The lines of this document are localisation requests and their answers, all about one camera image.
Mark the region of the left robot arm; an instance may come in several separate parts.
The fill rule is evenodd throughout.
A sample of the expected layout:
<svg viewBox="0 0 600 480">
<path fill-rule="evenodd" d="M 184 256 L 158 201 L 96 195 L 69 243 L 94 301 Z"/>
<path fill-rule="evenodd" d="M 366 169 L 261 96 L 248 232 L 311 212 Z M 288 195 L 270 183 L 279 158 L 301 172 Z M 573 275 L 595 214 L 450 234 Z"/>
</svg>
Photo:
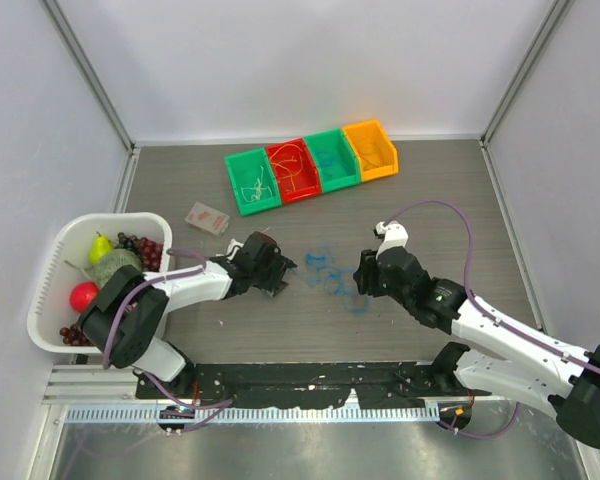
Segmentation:
<svg viewBox="0 0 600 480">
<path fill-rule="evenodd" d="M 131 265 L 114 271 L 86 310 L 77 329 L 102 353 L 105 368 L 132 367 L 173 399 L 188 395 L 196 381 L 192 361 L 158 336 L 163 318 L 190 305 L 222 301 L 255 288 L 275 297 L 297 267 L 262 232 L 233 240 L 225 254 L 194 267 L 142 272 Z"/>
</svg>

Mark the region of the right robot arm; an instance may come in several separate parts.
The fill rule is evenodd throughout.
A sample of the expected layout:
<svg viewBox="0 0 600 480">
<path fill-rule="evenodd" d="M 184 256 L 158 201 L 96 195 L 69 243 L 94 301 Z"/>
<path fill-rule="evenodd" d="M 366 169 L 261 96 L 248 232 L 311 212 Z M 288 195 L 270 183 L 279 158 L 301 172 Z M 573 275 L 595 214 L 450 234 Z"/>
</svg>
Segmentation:
<svg viewBox="0 0 600 480">
<path fill-rule="evenodd" d="M 505 396 L 600 450 L 600 345 L 587 350 L 520 323 L 462 285 L 430 276 L 402 247 L 362 251 L 353 278 L 360 294 L 387 296 L 421 325 L 458 337 L 434 361 L 437 391 Z"/>
</svg>

